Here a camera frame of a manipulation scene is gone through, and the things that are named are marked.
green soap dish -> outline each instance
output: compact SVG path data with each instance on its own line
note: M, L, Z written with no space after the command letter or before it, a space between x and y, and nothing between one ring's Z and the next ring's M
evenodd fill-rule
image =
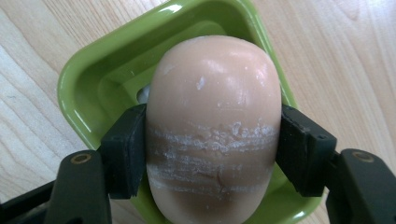
M279 74L282 103L296 106L254 6L244 0L171 0L76 53L58 85L59 105L89 148L151 81L161 57L177 43L202 35L230 35L264 49ZM303 198L276 165L260 207L246 223L295 223L321 198ZM169 223L152 199L147 177L132 198L147 223Z

soap bar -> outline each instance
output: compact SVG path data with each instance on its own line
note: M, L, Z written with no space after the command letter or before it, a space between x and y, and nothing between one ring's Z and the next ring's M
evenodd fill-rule
M256 210L275 162L281 93L270 57L223 35L181 42L150 85L147 171L173 223L243 223Z

wood grain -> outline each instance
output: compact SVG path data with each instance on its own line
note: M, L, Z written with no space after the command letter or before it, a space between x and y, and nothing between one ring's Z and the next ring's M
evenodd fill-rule
M57 81L79 49L164 0L0 1L0 201L55 178L85 146L64 120ZM396 173L396 2L253 0L300 109ZM125 201L115 223L143 223ZM322 204L302 223L329 223Z

black clamp jaw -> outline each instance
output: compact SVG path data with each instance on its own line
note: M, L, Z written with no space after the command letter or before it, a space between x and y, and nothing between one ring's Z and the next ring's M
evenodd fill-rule
M0 204L0 223L111 223L108 195L129 199L145 172L146 105L125 113L98 150L64 158L57 178ZM329 189L332 224L396 223L396 178L377 156L335 151L336 139L300 111L282 106L276 162L304 197Z

light wood surface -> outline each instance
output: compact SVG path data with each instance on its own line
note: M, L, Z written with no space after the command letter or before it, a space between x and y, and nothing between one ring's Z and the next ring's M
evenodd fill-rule
M55 178L86 148L57 81L77 50L163 0L0 0L0 201ZM253 0L300 109L396 173L396 1ZM143 223L112 202L115 223ZM329 223L324 203L302 223Z

